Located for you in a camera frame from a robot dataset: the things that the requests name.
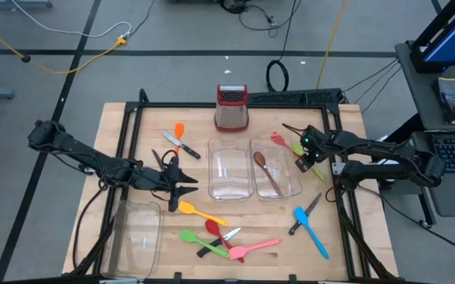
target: computer monitor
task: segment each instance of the computer monitor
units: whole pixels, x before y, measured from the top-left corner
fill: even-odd
[[[411,58],[420,73],[440,73],[455,65],[455,0],[412,43]]]

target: clear plastic container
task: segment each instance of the clear plastic container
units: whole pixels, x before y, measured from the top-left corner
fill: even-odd
[[[252,196],[250,141],[215,138],[208,141],[208,192],[214,200],[244,200]]]
[[[161,230],[161,208],[157,203],[121,201],[103,254],[103,276],[147,278],[159,262]]]
[[[286,145],[289,147],[292,145],[292,141],[287,136],[282,136],[282,138]],[[253,138],[250,141],[250,148],[253,187],[261,200],[280,200],[301,192],[300,171],[294,164],[294,156],[289,148],[275,143],[271,139],[271,135]],[[267,170],[282,191],[283,196],[278,195],[264,170],[253,159],[253,155],[257,151],[263,154]]]

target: green spatula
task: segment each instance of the green spatula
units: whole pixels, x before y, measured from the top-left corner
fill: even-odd
[[[292,144],[292,151],[294,154],[296,154],[300,157],[302,155],[304,155],[303,147],[300,146],[299,144]],[[322,181],[325,181],[325,177],[323,176],[322,172],[316,166],[312,166],[311,169],[316,174],[316,176],[319,177],[319,179],[321,179]]]
[[[206,243],[204,241],[201,241],[196,236],[196,234],[194,234],[194,232],[192,232],[191,230],[182,230],[178,237],[186,242],[191,242],[191,243],[196,242],[198,244],[201,244],[202,246],[209,248],[212,252],[216,252],[217,254],[219,254],[223,257],[229,257],[228,252],[226,252],[225,250],[220,249],[220,248],[215,248],[214,246],[209,245],[208,243]]]

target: concrete floor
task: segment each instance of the concrete floor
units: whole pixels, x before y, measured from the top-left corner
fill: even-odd
[[[97,3],[98,0],[61,0],[54,1],[53,9],[30,7],[29,12],[52,28],[81,31],[92,5]],[[289,2],[277,0],[253,0],[253,3],[263,6],[277,23],[287,18],[291,7]],[[116,21],[138,23],[149,4],[149,0],[102,0],[92,33],[103,31]],[[287,49],[324,51],[340,6],[341,0],[303,1],[293,19]],[[431,0],[351,1],[332,50],[394,52],[396,43],[415,39],[435,14]],[[265,27],[261,16],[256,11],[243,15],[247,23]],[[85,49],[105,50],[124,29],[89,39]],[[67,50],[68,55],[32,56],[53,69],[69,68],[80,41],[76,35],[44,31],[12,9],[0,9],[0,36],[19,49],[51,50],[51,53]],[[284,39],[285,29],[275,38],[265,32],[249,31],[239,24],[237,16],[209,0],[182,0],[178,5],[155,0],[147,23],[121,49],[168,50],[169,53],[111,55],[89,65],[73,78],[61,123],[77,139],[92,145],[103,104],[135,100],[140,88],[145,88],[151,101],[166,102],[214,101],[217,84],[247,84],[251,92],[263,92],[265,69],[274,57],[262,56],[260,51],[280,50]],[[187,53],[187,50],[198,51]],[[247,55],[232,56],[228,51],[222,56],[208,55],[209,50],[246,50]],[[347,88],[393,60],[369,53],[363,53],[363,57],[353,53],[351,56],[333,56],[328,60],[321,88]],[[81,56],[80,63],[90,57]],[[283,62],[291,76],[289,90],[315,88],[321,57],[285,57]],[[274,86],[280,88],[282,79],[274,73]],[[27,148],[26,137],[35,120],[51,118],[59,96],[67,91],[65,81],[65,76],[45,73],[23,64],[15,56],[0,54],[0,87],[16,91],[15,99],[0,100],[0,257],[38,156]],[[359,101],[361,107],[369,104],[383,82]],[[348,92],[350,102],[370,84]],[[399,72],[364,114],[367,134],[377,138],[390,133],[415,112],[405,78]],[[54,159],[46,160],[5,280],[61,273],[83,183],[82,175]],[[401,210],[421,219],[416,196],[402,196],[395,191],[387,196]],[[386,219],[401,276],[414,281],[455,283],[455,248],[390,210]],[[438,217],[434,229],[455,240],[455,218]]]

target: spatula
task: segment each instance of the spatula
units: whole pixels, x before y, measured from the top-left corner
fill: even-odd
[[[329,254],[327,253],[322,243],[320,242],[318,237],[316,237],[315,233],[313,233],[313,230],[309,226],[308,216],[306,215],[306,212],[304,212],[303,208],[297,207],[296,210],[294,210],[293,214],[296,216],[297,221],[299,221],[303,226],[306,227],[306,229],[308,229],[308,232],[311,235],[311,238],[315,242],[316,246],[319,248],[319,251],[322,253],[323,257],[325,257],[325,259],[328,260]]]
[[[226,247],[228,249],[233,248],[233,246],[230,245],[230,243],[222,236],[222,233],[220,233],[220,228],[218,227],[218,224],[215,221],[206,220],[206,223],[204,225],[206,226],[206,230],[208,231],[208,233],[219,237],[222,240],[222,243],[224,243],[224,245],[226,245]],[[237,260],[239,260],[239,262],[241,262],[241,263],[244,263],[244,260],[242,257]]]
[[[217,254],[219,254],[223,257],[229,257],[228,252],[226,252],[225,250],[220,249],[220,248],[215,248],[214,246],[209,245],[208,243],[206,243],[204,241],[201,241],[196,236],[196,234],[194,234],[194,232],[192,232],[191,230],[182,230],[180,235],[178,235],[178,237],[186,242],[190,242],[190,243],[196,242],[198,244],[201,244],[202,246],[209,248],[212,252],[216,252]]]
[[[183,132],[185,131],[185,126],[183,125],[183,123],[181,122],[177,122],[175,125],[174,125],[174,136],[180,140],[180,137],[181,135],[183,135]],[[180,147],[178,146],[174,146],[174,150],[176,151],[176,153],[178,153],[178,151],[180,151]]]
[[[276,132],[274,132],[273,134],[271,134],[271,141],[273,141],[273,142],[275,142],[276,144],[281,145],[281,146],[283,146],[283,147],[289,149],[290,151],[292,151],[292,149],[290,148],[290,146],[287,145],[287,143],[285,143],[285,139],[283,139],[283,137],[282,137],[280,134],[276,133]]]
[[[197,215],[199,215],[201,217],[204,217],[206,219],[213,220],[213,221],[215,221],[218,224],[223,225],[223,226],[229,225],[229,223],[227,221],[225,221],[225,220],[222,220],[220,218],[208,215],[208,214],[203,213],[201,211],[197,211],[194,208],[194,205],[192,205],[192,204],[190,204],[188,202],[185,202],[185,201],[180,201],[180,204],[178,204],[178,210],[182,211],[185,214],[197,214]]]
[[[292,144],[292,151],[299,157],[304,155],[303,147],[299,144]],[[316,166],[312,166],[311,169],[316,174],[316,176],[319,177],[320,180],[325,181],[325,177],[323,176],[322,171],[320,171]]]
[[[274,239],[271,241],[263,242],[262,244],[253,245],[253,246],[247,247],[247,248],[245,248],[244,246],[236,246],[229,250],[229,258],[231,260],[235,260],[240,257],[243,257],[244,255],[247,254],[247,252],[249,252],[251,250],[261,249],[261,248],[265,248],[265,247],[268,247],[271,245],[277,245],[277,244],[281,243],[282,241],[283,240],[281,238],[278,238],[278,239]]]

